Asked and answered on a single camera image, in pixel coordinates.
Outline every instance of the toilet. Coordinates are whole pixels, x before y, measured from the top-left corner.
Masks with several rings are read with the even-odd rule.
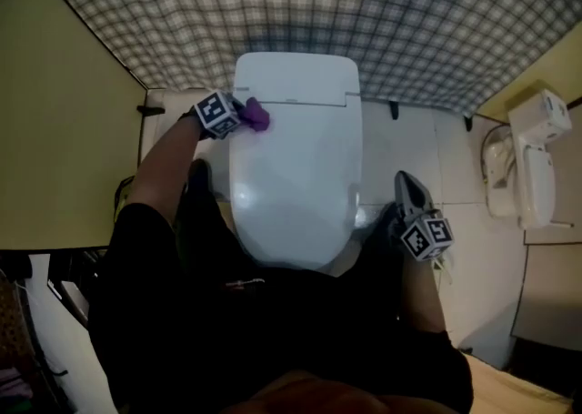
[[[493,217],[517,217],[523,229],[572,227],[553,220],[556,180],[546,144],[572,128],[567,106],[543,90],[508,114],[484,150],[487,206]]]
[[[356,64],[259,52],[236,62],[234,96],[255,97],[267,131],[230,138],[236,233],[262,265],[326,270],[354,229],[362,165]]]

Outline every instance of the checkered pattern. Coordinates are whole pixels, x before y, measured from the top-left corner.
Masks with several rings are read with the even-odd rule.
[[[67,0],[147,87],[228,88],[245,52],[348,56],[364,99],[471,115],[582,0]]]

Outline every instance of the person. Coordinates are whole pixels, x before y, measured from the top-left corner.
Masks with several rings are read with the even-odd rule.
[[[89,333],[115,405],[468,413],[467,360],[430,263],[398,247],[394,206],[341,277],[261,268],[222,219],[207,163],[192,162],[200,134],[183,117],[148,153],[98,264]]]

